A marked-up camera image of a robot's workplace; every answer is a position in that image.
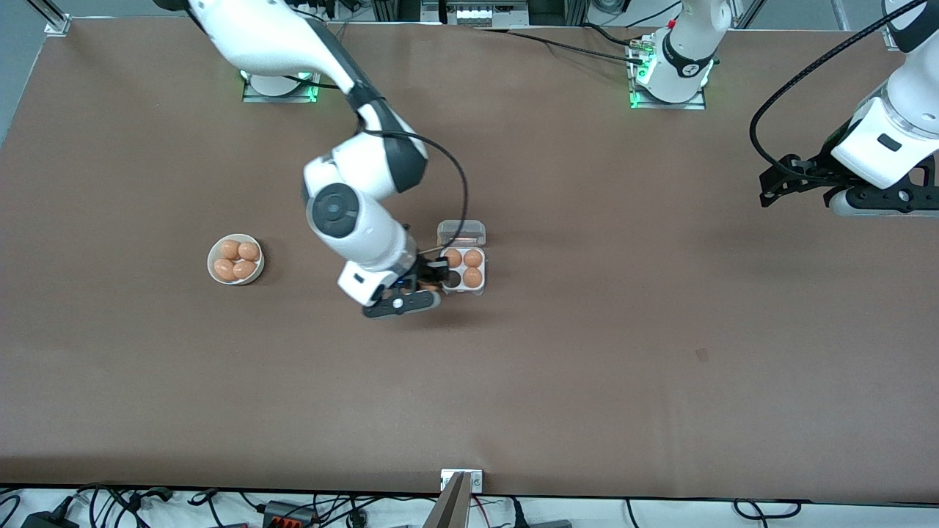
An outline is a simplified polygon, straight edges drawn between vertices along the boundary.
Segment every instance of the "white floor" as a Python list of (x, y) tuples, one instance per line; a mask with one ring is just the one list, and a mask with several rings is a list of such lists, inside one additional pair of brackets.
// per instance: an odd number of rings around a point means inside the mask
[[(13, 515), (8, 528), (19, 527), (25, 517), (37, 511), (52, 511), (72, 490), (65, 489), (26, 489), (16, 492), (22, 503)], [(207, 505), (192, 506), (186, 501), (194, 495), (193, 491), (177, 491), (169, 503), (159, 499), (147, 499), (140, 512), (141, 518), (152, 528), (212, 528), (217, 526), (211, 517)], [(279, 500), (302, 505), (312, 502), (310, 494), (265, 494), (247, 493), (255, 503)], [(85, 492), (83, 500), (90, 499), (91, 493)], [(489, 525), (493, 528), (508, 523), (514, 526), (515, 514), (512, 503), (501, 497), (481, 497), (483, 501), (496, 501), (484, 505)], [(96, 500), (96, 512), (104, 506), (105, 494), (102, 492)], [(320, 494), (319, 501), (331, 499)], [(558, 498), (522, 498), (520, 499), (528, 523), (569, 520), (575, 528), (632, 528), (626, 515), (625, 502), (620, 499), (558, 499)], [(220, 493), (214, 503), (219, 518), (224, 524), (247, 523), (251, 528), (261, 527), (262, 518), (247, 506), (235, 493)], [(6, 516), (12, 502), (0, 506), (0, 521)], [(325, 513), (329, 504), (318, 509)], [(726, 501), (652, 501), (633, 500), (633, 511), (640, 528), (760, 528), (754, 520), (745, 520), (737, 516), (731, 503)], [(365, 508), (369, 528), (393, 528), (399, 526), (423, 526), (433, 504), (418, 499), (398, 502), (391, 499), (379, 501)], [(763, 504), (765, 514), (777, 514), (790, 511), (793, 507), (780, 504)], [(336, 513), (346, 511), (343, 508)], [(117, 508), (108, 520), (113, 525)], [(79, 526), (89, 527), (88, 506), (76, 500), (69, 510), (69, 520)], [(939, 509), (921, 506), (863, 506), (863, 505), (804, 505), (801, 513), (786, 520), (769, 520), (770, 528), (935, 528), (939, 526)], [(339, 519), (333, 526), (342, 527), (345, 520)], [(125, 515), (121, 526), (132, 528), (134, 522), (130, 515)], [(469, 513), (469, 528), (485, 528), (486, 523), (478, 508)]]

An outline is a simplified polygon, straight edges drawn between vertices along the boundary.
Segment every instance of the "brown egg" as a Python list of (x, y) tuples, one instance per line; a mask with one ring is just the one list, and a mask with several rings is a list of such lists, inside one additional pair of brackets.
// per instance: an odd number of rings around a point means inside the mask
[(238, 260), (238, 241), (223, 241), (222, 256), (228, 260)]
[(450, 248), (443, 255), (447, 257), (447, 264), (450, 265), (451, 270), (453, 268), (459, 267), (460, 262), (463, 261), (463, 256), (460, 255), (460, 251), (458, 249)]
[(477, 288), (483, 283), (483, 272), (476, 268), (468, 268), (463, 272), (463, 286)]
[(237, 277), (235, 276), (235, 263), (227, 258), (219, 258), (212, 264), (212, 269), (215, 270), (215, 275), (220, 279), (231, 282)]
[(257, 247), (257, 244), (253, 242), (242, 242), (241, 245), (238, 246), (238, 255), (245, 260), (254, 262), (261, 257), (261, 250)]
[(257, 266), (250, 260), (242, 260), (239, 263), (235, 264), (235, 276), (239, 279), (246, 279), (248, 275), (254, 273), (254, 270), (257, 269)]
[(470, 249), (463, 255), (463, 262), (470, 268), (479, 268), (483, 264), (483, 254), (478, 249)]

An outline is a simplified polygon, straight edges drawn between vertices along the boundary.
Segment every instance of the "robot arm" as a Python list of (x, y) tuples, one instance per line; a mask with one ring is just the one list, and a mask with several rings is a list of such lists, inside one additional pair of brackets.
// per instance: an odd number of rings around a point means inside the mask
[[(191, 0), (191, 13), (222, 56), (255, 75), (317, 70), (346, 96), (366, 131), (413, 130), (388, 105), (325, 25), (307, 21), (283, 0)], [(403, 134), (359, 132), (303, 169), (307, 221), (346, 259), (340, 288), (365, 306), (367, 317), (434, 308), (435, 291), (418, 291), (417, 278), (444, 280), (447, 269), (417, 252), (414, 239), (380, 204), (421, 182), (423, 142)], [(401, 287), (402, 278), (410, 279)], [(388, 298), (386, 290), (393, 292)]]
[(674, 23), (652, 36), (647, 73), (637, 83), (661, 101), (689, 101), (706, 82), (731, 19), (729, 0), (684, 0)]
[[(760, 176), (761, 201), (832, 187), (825, 204), (841, 216), (939, 216), (939, 0), (883, 0), (884, 14), (911, 8), (888, 25), (906, 61), (854, 111), (815, 157), (782, 159)], [(909, 173), (924, 173), (914, 184)]]

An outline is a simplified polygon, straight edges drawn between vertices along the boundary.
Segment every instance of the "table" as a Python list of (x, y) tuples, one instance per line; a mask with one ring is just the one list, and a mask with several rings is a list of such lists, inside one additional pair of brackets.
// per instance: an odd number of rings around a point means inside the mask
[[(935, 501), (936, 224), (757, 197), (750, 116), (843, 37), (730, 33), (708, 109), (677, 112), (630, 109), (605, 60), (351, 25), (489, 229), (484, 296), (371, 321), (300, 200), (354, 129), (342, 98), (243, 104), (188, 21), (76, 20), (0, 150), (0, 481), (432, 491), (479, 467), (488, 493)], [(855, 48), (767, 115), (771, 151), (814, 154), (902, 61)], [(459, 203), (432, 153), (387, 207), (427, 246)], [(232, 232), (266, 252), (248, 287), (205, 269)]]

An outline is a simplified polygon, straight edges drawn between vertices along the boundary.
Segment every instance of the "egg carton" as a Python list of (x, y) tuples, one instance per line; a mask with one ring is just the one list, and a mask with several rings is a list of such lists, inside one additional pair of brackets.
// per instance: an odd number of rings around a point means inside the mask
[[(449, 247), (440, 252), (440, 256), (446, 256), (448, 251), (456, 250), (460, 254), (459, 266), (450, 269), (450, 280), (443, 285), (444, 293), (472, 293), (473, 295), (482, 295), (485, 289), (485, 266), (486, 257), (483, 245), (485, 245), (485, 225), (478, 220), (467, 220), (459, 230), (459, 236), (455, 237), (456, 230), (459, 227), (458, 220), (444, 220), (437, 226), (437, 243), (439, 245), (448, 245)], [(478, 287), (468, 287), (464, 282), (464, 273), (470, 267), (466, 265), (465, 256), (469, 251), (478, 251), (483, 260), (477, 267), (483, 276), (483, 282)]]
[[(450, 275), (447, 282), (443, 283), (444, 293), (472, 293), (473, 295), (482, 295), (483, 290), (485, 289), (485, 251), (481, 247), (451, 247), (440, 252), (440, 256), (446, 256), (447, 252), (456, 251), (460, 254), (460, 265), (455, 268), (450, 268)], [(480, 274), (483, 276), (483, 282), (477, 287), (467, 286), (464, 280), (464, 274), (467, 270), (471, 270), (470, 266), (466, 264), (466, 254), (474, 251), (479, 252), (482, 255), (483, 260), (480, 262), (480, 265), (475, 267), (476, 270), (479, 270)]]

